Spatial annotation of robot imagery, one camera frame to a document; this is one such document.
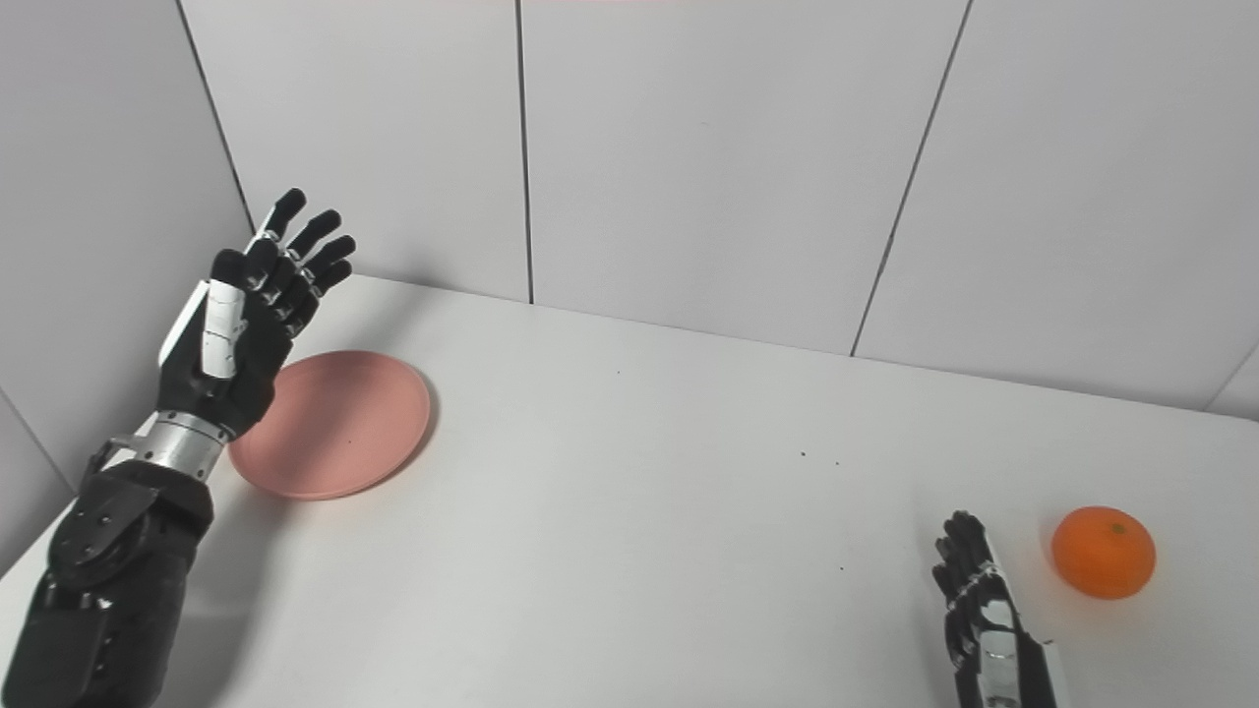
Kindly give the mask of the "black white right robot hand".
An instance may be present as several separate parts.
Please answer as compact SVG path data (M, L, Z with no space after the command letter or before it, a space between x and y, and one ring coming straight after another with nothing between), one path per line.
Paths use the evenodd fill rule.
M988 529L956 510L935 538L930 569L944 598L944 637L959 705L1066 707L1056 646L1035 640L1019 614Z

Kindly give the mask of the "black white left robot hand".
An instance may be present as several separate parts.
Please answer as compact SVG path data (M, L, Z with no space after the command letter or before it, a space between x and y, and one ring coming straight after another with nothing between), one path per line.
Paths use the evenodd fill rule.
M225 441L264 418L293 341L350 276L358 247L337 236L342 215L334 209L288 236L306 202L301 189L287 190L244 248L215 256L157 354L162 417L193 416Z

